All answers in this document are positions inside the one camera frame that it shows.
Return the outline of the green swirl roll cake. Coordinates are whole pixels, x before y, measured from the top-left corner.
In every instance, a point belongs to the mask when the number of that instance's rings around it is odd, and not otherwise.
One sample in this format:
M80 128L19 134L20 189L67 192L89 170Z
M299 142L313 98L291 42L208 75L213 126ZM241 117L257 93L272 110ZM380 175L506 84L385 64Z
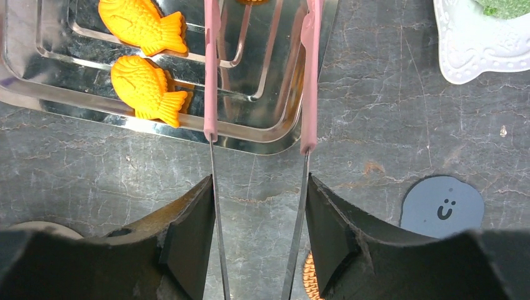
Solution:
M529 0L476 0L483 14L499 19L514 19L529 14Z

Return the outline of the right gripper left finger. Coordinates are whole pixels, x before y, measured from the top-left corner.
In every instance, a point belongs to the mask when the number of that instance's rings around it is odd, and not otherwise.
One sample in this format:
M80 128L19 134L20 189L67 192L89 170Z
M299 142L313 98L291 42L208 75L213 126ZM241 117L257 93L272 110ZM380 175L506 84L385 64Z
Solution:
M215 223L213 179L103 237L1 231L2 299L201 299Z

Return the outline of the pink steel tongs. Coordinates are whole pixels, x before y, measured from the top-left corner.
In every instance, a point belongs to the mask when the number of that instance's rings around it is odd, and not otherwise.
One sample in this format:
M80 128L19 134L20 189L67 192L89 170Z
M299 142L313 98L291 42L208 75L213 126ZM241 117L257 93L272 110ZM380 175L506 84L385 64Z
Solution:
M301 193L291 241L282 299L290 299L293 288L299 245L308 195L309 159L317 139L318 123L318 66L319 43L323 14L322 1L308 1L307 13L302 22L301 44L305 48L304 80L301 100L301 148L304 155ZM217 1L204 2L205 83L203 132L210 144L218 139L218 55L217 37L221 28L220 8Z

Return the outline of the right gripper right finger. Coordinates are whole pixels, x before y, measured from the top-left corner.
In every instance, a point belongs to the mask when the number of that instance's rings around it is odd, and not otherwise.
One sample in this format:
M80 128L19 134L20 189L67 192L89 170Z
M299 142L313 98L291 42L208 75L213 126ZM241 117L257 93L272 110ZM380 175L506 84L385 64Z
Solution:
M324 299L528 299L529 231L443 239L378 219L310 176L306 219Z

